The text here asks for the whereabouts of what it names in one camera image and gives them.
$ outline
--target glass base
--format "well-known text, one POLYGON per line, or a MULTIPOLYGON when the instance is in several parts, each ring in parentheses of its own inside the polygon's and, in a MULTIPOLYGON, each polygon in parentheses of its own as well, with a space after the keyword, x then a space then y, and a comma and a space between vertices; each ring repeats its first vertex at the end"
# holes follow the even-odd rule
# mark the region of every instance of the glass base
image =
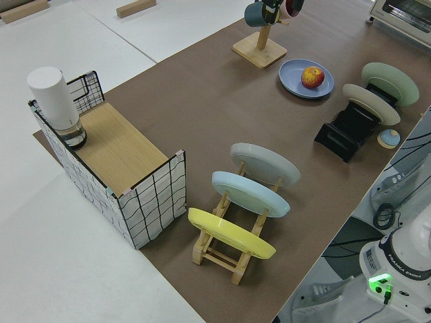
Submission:
POLYGON ((87 141, 87 133, 80 120, 73 127, 65 130, 57 130, 57 133, 74 150, 84 146, 87 141))

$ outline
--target toaster oven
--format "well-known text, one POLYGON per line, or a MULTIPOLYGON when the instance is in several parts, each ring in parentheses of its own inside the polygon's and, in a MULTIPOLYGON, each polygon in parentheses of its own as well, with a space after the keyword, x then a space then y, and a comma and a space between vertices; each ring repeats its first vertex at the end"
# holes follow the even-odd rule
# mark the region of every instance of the toaster oven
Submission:
POLYGON ((431 48, 431 0, 376 0, 370 16, 431 48))

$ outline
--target white cylinder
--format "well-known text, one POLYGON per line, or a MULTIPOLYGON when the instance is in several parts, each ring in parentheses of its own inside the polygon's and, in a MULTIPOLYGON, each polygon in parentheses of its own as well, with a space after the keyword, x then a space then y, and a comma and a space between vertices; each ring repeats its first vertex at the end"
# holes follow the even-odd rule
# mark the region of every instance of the white cylinder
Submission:
POLYGON ((79 114, 59 69, 39 67, 27 76, 27 84, 54 129, 66 130, 77 124, 79 114))

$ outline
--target green light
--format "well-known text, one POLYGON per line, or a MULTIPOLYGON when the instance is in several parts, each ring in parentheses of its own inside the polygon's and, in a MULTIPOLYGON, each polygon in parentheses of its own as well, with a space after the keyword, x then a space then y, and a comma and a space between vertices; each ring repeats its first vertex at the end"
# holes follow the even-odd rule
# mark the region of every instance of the green light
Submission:
POLYGON ((386 279, 387 281, 391 279, 390 274, 381 274, 379 276, 371 277, 368 282, 369 283, 375 283, 377 281, 382 281, 383 279, 386 279))
POLYGON ((390 281, 392 279, 392 277, 390 276, 390 274, 381 274, 379 276, 375 276, 375 277, 371 277, 368 280, 368 284, 370 285, 370 288, 372 291, 375 291, 377 293, 381 292, 381 288, 380 291, 377 291, 377 287, 380 287, 379 285, 382 283, 386 283, 387 281, 390 281))

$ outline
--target white table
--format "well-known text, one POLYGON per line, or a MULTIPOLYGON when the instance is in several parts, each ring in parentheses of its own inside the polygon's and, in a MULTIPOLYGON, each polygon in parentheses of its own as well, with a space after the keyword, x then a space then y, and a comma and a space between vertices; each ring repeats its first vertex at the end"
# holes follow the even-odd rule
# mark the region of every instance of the white table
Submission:
POLYGON ((31 70, 96 70, 108 91, 154 66, 76 3, 49 3, 0 21, 0 321, 202 322, 32 136, 31 70))
POLYGON ((244 17, 253 0, 157 0, 129 17, 116 9, 133 0, 74 0, 113 32, 155 62, 210 36, 244 17))

